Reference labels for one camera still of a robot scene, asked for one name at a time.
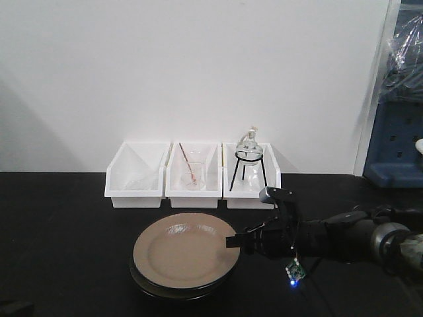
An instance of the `stacked plates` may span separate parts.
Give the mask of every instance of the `stacked plates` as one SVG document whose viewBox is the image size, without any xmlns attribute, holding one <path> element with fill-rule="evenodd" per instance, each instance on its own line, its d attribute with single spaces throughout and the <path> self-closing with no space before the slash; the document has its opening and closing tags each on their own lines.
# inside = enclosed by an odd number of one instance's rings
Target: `stacked plates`
<svg viewBox="0 0 423 317">
<path fill-rule="evenodd" d="M 235 231 L 205 213 L 179 213 L 146 228 L 134 246 L 130 271 L 154 297 L 189 300 L 221 285 L 237 263 L 239 248 L 226 248 Z"/>
</svg>

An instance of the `black tabletop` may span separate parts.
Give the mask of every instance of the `black tabletop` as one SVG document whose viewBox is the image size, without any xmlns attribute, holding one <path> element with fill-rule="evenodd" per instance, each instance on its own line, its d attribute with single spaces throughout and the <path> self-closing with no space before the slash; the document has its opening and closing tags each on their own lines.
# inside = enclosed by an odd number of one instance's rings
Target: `black tabletop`
<svg viewBox="0 0 423 317">
<path fill-rule="evenodd" d="M 368 263 L 323 260 L 313 279 L 289 286 L 288 259 L 241 256 L 212 295 L 192 302 L 153 299 L 136 287 L 128 262 L 149 224 L 173 213 L 114 209 L 103 197 L 103 173 L 0 173 L 0 300 L 27 300 L 35 316 L 423 316 L 420 297 L 398 277 Z M 380 190 L 348 175 L 283 175 L 306 219 L 356 205 L 423 207 L 422 190 Z M 270 211 L 204 210 L 236 230 Z M 305 259 L 311 267 L 315 259 Z"/>
</svg>

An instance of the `clear plastic wrap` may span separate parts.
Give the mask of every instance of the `clear plastic wrap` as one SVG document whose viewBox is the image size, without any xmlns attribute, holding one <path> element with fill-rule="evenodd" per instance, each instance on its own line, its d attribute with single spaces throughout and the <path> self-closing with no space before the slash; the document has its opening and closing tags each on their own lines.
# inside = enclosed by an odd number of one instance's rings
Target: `clear plastic wrap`
<svg viewBox="0 0 423 317">
<path fill-rule="evenodd" d="M 423 102 L 423 6 L 401 6 L 389 47 L 381 98 Z"/>
</svg>

